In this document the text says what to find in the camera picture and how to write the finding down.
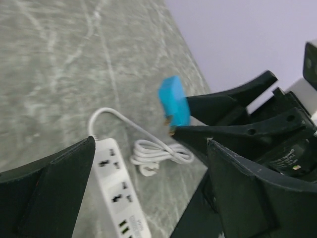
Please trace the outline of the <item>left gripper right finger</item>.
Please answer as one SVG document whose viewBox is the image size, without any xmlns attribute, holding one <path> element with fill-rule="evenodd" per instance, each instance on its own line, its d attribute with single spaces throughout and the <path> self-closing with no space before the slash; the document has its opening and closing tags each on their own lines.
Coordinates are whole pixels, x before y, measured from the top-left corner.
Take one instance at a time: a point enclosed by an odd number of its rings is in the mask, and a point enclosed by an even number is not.
<svg viewBox="0 0 317 238">
<path fill-rule="evenodd" d="M 174 238 L 314 238 L 317 186 L 208 141 L 208 170 Z"/>
</svg>

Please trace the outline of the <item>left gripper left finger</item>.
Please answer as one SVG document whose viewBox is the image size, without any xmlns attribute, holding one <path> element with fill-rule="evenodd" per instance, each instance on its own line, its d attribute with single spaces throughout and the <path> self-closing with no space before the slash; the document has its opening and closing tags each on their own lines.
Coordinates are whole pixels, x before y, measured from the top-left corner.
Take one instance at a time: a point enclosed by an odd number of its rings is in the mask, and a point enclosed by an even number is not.
<svg viewBox="0 0 317 238">
<path fill-rule="evenodd" d="M 92 136 L 0 174 L 2 238 L 70 238 L 90 175 Z"/>
</svg>

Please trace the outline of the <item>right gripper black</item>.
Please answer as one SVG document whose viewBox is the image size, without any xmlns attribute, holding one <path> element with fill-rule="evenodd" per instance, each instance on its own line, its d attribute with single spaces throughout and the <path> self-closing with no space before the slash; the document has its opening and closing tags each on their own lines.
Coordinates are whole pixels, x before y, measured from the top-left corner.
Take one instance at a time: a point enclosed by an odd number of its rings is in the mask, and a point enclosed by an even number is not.
<svg viewBox="0 0 317 238">
<path fill-rule="evenodd" d="M 236 107 L 246 107 L 277 82 L 269 70 L 236 88 L 187 97 L 191 116 L 204 124 L 217 124 Z M 291 177 L 304 177 L 317 167 L 313 157 L 317 130 L 311 113 L 294 92 L 280 88 L 254 113 L 246 125 L 180 126 L 173 139 L 199 158 L 208 155 L 212 139 L 244 158 Z"/>
</svg>

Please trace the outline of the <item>blue plug adapter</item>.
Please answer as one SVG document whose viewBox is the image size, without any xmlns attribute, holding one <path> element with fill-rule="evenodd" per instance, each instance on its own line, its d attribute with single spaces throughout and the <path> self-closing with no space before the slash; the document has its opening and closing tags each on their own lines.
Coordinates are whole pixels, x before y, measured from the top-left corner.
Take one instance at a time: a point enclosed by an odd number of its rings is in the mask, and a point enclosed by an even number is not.
<svg viewBox="0 0 317 238">
<path fill-rule="evenodd" d="M 191 114 L 187 97 L 179 76 L 172 76 L 163 80 L 158 98 L 164 110 L 165 124 L 169 125 L 172 136 L 179 126 L 189 126 Z"/>
</svg>

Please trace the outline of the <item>white power strip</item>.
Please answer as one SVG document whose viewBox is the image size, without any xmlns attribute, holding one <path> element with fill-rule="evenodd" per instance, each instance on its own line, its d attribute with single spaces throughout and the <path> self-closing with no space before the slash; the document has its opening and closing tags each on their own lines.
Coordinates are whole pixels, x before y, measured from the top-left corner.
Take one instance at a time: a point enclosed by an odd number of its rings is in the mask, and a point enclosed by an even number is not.
<svg viewBox="0 0 317 238">
<path fill-rule="evenodd" d="M 117 142 L 96 141 L 90 185 L 108 238 L 152 236 Z"/>
</svg>

